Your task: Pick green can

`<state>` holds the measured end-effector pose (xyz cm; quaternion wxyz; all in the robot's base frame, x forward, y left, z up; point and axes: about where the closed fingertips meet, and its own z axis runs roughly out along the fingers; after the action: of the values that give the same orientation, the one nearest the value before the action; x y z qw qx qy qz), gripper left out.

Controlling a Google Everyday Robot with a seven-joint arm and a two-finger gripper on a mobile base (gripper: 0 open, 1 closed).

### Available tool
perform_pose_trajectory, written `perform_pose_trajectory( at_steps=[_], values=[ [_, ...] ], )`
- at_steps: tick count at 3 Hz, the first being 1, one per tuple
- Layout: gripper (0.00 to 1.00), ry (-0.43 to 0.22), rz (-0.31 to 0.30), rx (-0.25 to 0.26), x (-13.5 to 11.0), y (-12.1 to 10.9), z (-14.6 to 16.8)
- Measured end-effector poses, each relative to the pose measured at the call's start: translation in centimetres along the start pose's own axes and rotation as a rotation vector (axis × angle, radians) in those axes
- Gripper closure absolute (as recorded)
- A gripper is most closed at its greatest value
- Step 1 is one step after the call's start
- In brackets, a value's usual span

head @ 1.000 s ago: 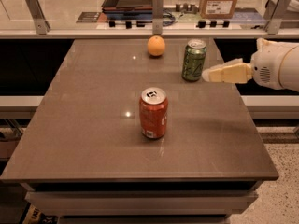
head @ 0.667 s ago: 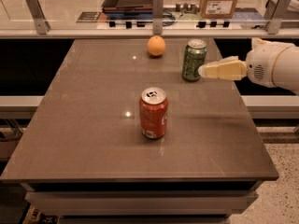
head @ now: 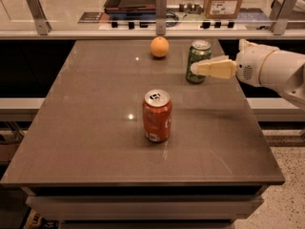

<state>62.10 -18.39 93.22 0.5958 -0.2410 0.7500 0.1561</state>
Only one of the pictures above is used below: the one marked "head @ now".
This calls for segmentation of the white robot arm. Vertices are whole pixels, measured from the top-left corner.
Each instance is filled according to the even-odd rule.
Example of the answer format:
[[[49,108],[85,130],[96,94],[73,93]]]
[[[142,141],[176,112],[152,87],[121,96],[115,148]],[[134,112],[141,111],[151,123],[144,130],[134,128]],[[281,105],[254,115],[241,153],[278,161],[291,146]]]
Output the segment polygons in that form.
[[[230,79],[236,76],[253,87],[264,87],[301,110],[305,110],[305,55],[278,47],[239,40],[239,52],[232,60],[227,55],[192,63],[196,75]]]

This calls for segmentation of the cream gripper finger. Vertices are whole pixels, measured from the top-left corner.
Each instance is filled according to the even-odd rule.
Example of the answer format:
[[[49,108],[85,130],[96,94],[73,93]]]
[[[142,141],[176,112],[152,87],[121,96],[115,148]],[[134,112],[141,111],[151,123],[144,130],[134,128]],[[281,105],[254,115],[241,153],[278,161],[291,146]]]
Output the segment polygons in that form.
[[[228,55],[219,55],[219,56],[211,58],[210,62],[218,62],[218,61],[223,61],[223,60],[228,60],[228,59],[229,59]]]
[[[193,63],[191,72],[196,75],[230,79],[236,75],[235,62],[230,59],[207,62],[206,60]]]

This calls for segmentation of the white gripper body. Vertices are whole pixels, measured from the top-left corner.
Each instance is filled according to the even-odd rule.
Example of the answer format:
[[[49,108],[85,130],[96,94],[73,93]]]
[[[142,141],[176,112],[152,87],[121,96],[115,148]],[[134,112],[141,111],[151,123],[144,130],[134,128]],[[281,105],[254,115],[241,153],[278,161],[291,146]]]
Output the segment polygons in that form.
[[[278,47],[240,39],[238,48],[236,77],[254,87],[276,88],[277,80],[268,73],[271,72],[270,57],[278,51]]]

